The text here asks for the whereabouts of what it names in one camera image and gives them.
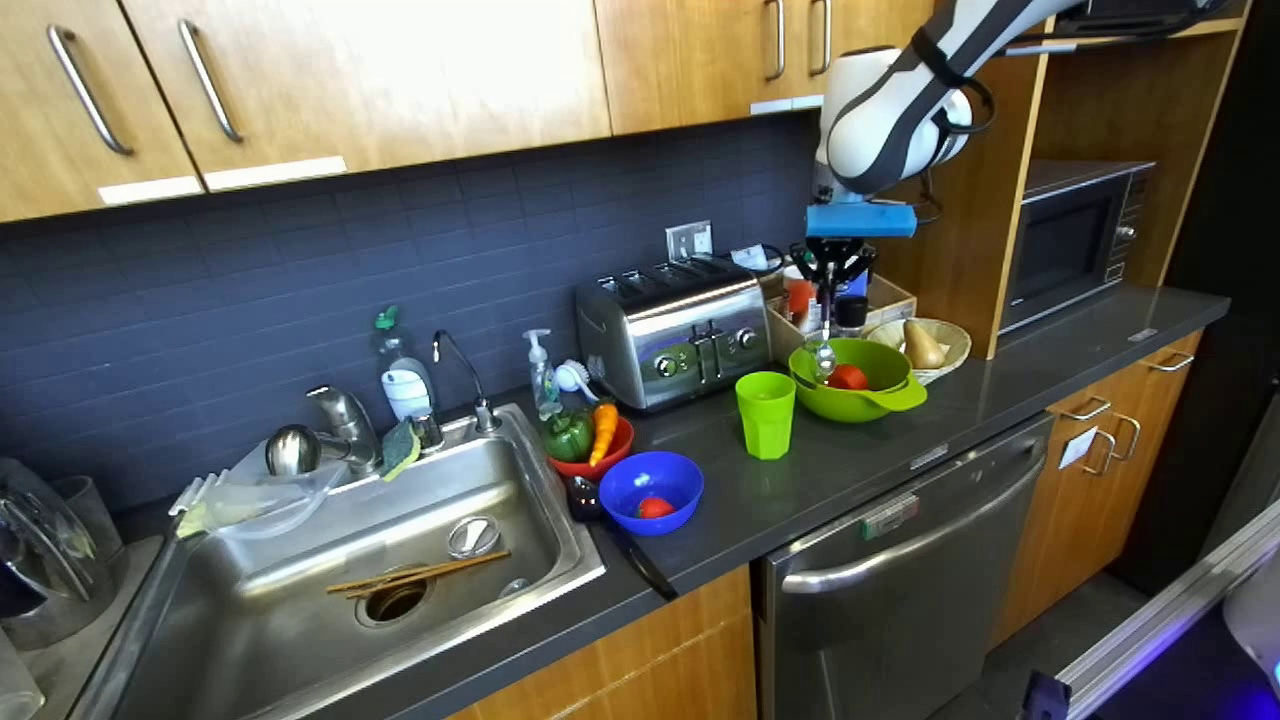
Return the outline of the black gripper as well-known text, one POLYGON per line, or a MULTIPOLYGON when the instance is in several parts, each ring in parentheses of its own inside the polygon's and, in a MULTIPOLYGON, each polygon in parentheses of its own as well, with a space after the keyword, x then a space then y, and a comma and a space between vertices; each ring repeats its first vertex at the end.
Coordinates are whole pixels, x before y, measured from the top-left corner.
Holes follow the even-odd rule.
POLYGON ((834 310, 834 286, 872 263, 872 243, 910 238, 914 209, 865 193, 824 193, 802 209, 797 266, 814 282, 821 321, 834 310))

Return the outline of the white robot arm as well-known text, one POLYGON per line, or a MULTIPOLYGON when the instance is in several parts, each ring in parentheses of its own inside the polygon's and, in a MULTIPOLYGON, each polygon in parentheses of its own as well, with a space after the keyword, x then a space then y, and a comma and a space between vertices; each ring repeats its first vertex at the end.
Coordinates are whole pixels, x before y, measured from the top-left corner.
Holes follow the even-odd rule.
POLYGON ((824 84, 814 189, 802 238, 821 255, 821 286, 834 292, 849 255, 867 238, 906 238, 914 209, 882 200, 910 175, 949 162, 978 129, 972 95, 991 105, 974 72, 1031 25, 1075 0, 934 0, 904 49, 839 57, 824 84))

